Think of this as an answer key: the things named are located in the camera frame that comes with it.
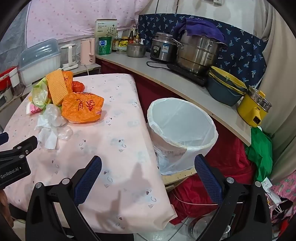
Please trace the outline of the clear plastic bag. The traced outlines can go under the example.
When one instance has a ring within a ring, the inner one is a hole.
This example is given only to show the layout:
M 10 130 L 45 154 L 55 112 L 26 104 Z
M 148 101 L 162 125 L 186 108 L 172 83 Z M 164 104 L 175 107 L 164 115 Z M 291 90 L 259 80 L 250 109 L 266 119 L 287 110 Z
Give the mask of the clear plastic bag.
M 71 138 L 73 130 L 68 126 L 68 121 L 62 116 L 58 106 L 48 104 L 43 112 L 43 117 L 57 138 L 61 140 Z

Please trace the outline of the yellow-green snack wrapper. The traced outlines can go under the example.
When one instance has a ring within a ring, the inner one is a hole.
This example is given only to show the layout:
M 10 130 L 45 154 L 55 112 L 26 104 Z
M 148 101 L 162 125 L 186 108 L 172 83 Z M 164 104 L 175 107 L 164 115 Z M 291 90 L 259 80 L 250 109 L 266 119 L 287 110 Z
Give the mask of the yellow-green snack wrapper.
M 49 97 L 49 88 L 46 77 L 41 79 L 32 88 L 32 102 L 40 109 L 44 109 L 47 104 L 52 102 L 51 97 Z

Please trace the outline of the orange corrugated wrapper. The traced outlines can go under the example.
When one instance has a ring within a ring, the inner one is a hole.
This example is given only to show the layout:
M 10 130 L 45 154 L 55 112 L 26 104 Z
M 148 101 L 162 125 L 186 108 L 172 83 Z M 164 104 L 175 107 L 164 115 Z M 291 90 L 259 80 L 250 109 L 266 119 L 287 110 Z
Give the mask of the orange corrugated wrapper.
M 59 105 L 68 94 L 66 83 L 61 69 L 46 75 L 49 92 L 54 105 Z

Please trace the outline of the orange bag with red characters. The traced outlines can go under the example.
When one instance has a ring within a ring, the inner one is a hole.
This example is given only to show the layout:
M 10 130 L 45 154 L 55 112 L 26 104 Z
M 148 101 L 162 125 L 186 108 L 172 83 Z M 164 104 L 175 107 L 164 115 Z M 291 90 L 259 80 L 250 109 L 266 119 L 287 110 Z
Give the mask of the orange bag with red characters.
M 104 98 L 89 92 L 73 92 L 64 97 L 61 114 L 71 123 L 93 123 L 102 115 Z

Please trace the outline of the red-orange plastic bag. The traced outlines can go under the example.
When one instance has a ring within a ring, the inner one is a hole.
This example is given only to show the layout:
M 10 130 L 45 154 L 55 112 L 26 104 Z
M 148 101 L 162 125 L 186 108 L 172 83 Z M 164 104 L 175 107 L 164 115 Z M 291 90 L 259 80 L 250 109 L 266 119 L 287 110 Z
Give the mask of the red-orange plastic bag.
M 85 90 L 85 85 L 79 81 L 72 81 L 72 91 L 73 92 L 83 92 Z

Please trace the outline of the pink floral paper cup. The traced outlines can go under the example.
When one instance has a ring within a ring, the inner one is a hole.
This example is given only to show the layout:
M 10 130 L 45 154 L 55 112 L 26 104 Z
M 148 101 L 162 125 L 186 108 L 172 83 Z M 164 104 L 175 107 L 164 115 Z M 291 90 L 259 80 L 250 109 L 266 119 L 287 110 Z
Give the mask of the pink floral paper cup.
M 43 109 L 35 106 L 32 101 L 28 102 L 26 106 L 26 115 L 32 115 L 41 112 Z

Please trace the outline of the white tissue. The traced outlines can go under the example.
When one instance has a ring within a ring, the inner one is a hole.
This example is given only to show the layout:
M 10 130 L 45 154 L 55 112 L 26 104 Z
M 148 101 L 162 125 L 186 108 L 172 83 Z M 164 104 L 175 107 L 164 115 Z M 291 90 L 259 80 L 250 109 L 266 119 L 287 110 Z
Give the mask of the white tissue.
M 38 131 L 37 139 L 42 147 L 48 150 L 56 149 L 58 139 L 57 128 L 43 114 L 39 115 L 35 130 Z

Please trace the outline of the pink electric kettle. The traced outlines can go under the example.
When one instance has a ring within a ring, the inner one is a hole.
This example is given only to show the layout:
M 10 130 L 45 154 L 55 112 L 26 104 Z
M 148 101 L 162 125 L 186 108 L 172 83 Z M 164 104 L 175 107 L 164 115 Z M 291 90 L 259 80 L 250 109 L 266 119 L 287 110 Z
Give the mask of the pink electric kettle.
M 95 39 L 81 40 L 80 64 L 91 65 L 95 63 Z

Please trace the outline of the pink dotted curtain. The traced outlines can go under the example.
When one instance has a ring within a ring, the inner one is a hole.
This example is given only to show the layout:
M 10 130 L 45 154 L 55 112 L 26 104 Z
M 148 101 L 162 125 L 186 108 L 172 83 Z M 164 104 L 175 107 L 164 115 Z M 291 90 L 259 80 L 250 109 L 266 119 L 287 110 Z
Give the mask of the pink dotted curtain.
M 137 22 L 149 1 L 126 0 L 37 0 L 31 1 L 26 23 L 27 47 L 48 39 L 93 35 L 96 20 L 117 20 L 126 30 Z

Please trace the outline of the beige printed cardboard box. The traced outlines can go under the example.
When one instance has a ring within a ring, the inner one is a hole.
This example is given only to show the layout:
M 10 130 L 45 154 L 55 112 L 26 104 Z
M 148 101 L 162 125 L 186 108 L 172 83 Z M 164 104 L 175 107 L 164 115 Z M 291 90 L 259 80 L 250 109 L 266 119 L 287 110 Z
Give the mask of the beige printed cardboard box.
M 95 21 L 95 38 L 115 37 L 117 32 L 117 19 L 97 19 Z

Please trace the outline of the yellow label jar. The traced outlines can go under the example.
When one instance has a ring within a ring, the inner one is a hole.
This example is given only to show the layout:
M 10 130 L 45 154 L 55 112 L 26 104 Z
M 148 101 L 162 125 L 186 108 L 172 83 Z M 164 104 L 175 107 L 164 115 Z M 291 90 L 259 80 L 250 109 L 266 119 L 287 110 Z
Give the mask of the yellow label jar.
M 122 37 L 118 40 L 117 50 L 118 54 L 125 54 L 128 45 L 128 37 Z

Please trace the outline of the black induction cooktop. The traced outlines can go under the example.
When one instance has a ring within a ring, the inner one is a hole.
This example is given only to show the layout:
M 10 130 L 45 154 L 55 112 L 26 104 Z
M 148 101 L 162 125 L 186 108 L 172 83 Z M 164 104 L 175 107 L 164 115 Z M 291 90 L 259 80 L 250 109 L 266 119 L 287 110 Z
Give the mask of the black induction cooktop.
M 168 70 L 170 70 L 171 72 L 176 73 L 176 74 L 190 80 L 191 82 L 199 85 L 200 87 L 207 86 L 208 80 L 204 75 L 192 73 L 192 72 L 185 70 L 175 64 L 167 64 L 166 66 L 168 67 Z

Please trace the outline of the small steel pot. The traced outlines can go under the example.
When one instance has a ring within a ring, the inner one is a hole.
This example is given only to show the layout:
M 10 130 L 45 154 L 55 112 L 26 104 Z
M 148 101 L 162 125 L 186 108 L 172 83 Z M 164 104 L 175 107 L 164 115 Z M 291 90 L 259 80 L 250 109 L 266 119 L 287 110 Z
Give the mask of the small steel pot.
M 126 48 L 126 54 L 132 58 L 142 58 L 146 53 L 147 47 L 142 44 L 128 44 Z

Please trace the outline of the blue floral cloth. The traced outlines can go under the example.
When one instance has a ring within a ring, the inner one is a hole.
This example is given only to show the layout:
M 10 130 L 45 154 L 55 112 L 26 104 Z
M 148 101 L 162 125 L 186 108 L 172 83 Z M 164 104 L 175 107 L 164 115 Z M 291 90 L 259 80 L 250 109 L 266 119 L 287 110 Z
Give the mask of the blue floral cloth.
M 219 51 L 215 66 L 243 81 L 247 86 L 258 87 L 266 70 L 263 51 L 266 42 L 227 23 L 185 14 L 144 14 L 138 17 L 138 30 L 147 50 L 151 50 L 152 38 L 157 32 L 173 33 L 173 27 L 184 19 L 205 20 L 214 24 L 225 36 L 227 49 Z

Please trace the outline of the purple towel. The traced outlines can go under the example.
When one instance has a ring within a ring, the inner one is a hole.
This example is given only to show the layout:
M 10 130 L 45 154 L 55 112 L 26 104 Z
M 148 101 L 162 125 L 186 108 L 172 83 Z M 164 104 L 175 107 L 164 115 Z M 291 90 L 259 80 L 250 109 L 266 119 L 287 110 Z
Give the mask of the purple towel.
M 178 25 L 173 27 L 173 38 L 180 40 L 185 31 L 187 36 L 205 36 L 226 43 L 224 34 L 209 21 L 184 18 Z

